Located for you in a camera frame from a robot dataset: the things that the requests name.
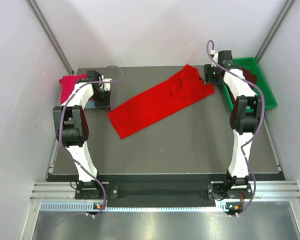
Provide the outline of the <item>bright red t-shirt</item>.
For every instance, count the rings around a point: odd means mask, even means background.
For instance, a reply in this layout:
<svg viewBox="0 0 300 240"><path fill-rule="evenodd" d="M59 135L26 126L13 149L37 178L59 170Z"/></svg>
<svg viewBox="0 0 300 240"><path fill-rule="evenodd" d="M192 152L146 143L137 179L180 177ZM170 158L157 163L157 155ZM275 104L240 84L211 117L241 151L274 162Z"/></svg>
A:
<svg viewBox="0 0 300 240"><path fill-rule="evenodd" d="M214 93L214 86L204 83L197 68L187 64L110 111L108 117L120 139L125 139Z"/></svg>

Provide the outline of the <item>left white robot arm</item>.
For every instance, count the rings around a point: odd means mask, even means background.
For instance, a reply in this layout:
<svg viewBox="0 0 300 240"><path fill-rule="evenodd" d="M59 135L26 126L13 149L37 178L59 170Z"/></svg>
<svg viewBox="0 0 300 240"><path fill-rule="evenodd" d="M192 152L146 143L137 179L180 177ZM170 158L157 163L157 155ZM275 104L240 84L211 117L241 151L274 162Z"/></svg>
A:
<svg viewBox="0 0 300 240"><path fill-rule="evenodd" d="M56 139L66 149L78 171L76 199L99 199L104 187L98 183L98 170L88 149L89 127L84 109L92 103L97 109L109 112L111 85L95 70L81 75L64 76L61 83L60 105L52 110Z"/></svg>

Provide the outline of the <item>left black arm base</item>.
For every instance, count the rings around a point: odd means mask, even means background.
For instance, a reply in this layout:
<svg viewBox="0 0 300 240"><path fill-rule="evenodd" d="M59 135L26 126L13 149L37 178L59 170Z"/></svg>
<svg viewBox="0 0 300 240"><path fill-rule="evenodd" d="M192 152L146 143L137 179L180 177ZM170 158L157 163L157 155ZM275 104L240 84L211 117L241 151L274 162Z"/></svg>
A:
<svg viewBox="0 0 300 240"><path fill-rule="evenodd" d="M119 185L114 183L103 183L106 193L106 200L114 200L118 197ZM76 182L74 198L76 200L102 200L104 192L102 187L96 182Z"/></svg>

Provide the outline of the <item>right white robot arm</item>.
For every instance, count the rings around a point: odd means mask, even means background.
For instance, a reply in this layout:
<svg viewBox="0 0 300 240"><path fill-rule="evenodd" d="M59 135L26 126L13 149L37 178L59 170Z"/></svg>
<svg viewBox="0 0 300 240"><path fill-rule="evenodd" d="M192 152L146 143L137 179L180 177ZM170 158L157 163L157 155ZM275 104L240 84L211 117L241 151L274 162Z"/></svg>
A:
<svg viewBox="0 0 300 240"><path fill-rule="evenodd" d="M252 89L256 85L247 81L242 68L234 63L230 50L216 52L211 49L207 53L211 63L204 66L205 81L214 85L226 85L234 99L229 118L234 136L232 158L223 186L215 185L211 195L215 197L222 194L225 198L235 198L251 190L249 157L252 138L260 129L264 100Z"/></svg>

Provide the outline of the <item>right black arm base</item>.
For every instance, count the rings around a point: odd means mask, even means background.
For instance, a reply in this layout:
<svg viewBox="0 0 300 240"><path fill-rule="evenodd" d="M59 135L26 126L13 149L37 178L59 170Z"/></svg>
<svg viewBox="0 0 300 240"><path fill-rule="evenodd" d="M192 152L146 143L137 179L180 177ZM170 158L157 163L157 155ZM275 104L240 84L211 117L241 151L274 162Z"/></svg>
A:
<svg viewBox="0 0 300 240"><path fill-rule="evenodd" d="M223 181L213 181L207 184L207 192L210 199L215 201L249 199L253 190L250 184L245 188L230 189Z"/></svg>

